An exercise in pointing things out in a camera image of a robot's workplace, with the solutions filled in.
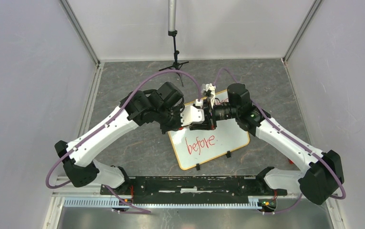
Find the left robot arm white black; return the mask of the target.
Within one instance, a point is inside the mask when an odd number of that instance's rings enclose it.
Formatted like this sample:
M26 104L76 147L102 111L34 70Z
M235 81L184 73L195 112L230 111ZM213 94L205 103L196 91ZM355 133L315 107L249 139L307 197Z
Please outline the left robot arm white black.
M63 169L75 187L90 183L107 185L118 194L130 189L130 181L121 167L108 166L95 158L124 134L152 122L160 124L162 133L181 127L183 93L171 82L159 89L131 92L99 124L76 140L55 144Z

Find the whiteboard with yellow edge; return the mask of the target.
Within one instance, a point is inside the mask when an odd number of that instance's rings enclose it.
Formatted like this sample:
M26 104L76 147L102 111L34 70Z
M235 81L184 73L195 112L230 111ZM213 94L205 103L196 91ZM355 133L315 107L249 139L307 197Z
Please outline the whiteboard with yellow edge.
M182 170L195 168L250 143L250 135L234 119L217 122L215 130L168 132L178 165Z

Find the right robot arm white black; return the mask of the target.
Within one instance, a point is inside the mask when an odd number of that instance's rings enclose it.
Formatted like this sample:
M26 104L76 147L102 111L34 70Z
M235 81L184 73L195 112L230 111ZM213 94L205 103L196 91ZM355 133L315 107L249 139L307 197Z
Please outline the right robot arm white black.
M256 190L267 195L274 189L301 194L314 204L327 199L345 199L345 178L340 155L309 145L280 125L250 97L242 83L227 87L228 101L215 104L213 84L205 85L204 99L187 105L180 115L182 126L191 130L214 130L218 122L233 119L252 136L273 146L298 170L269 168L256 181Z

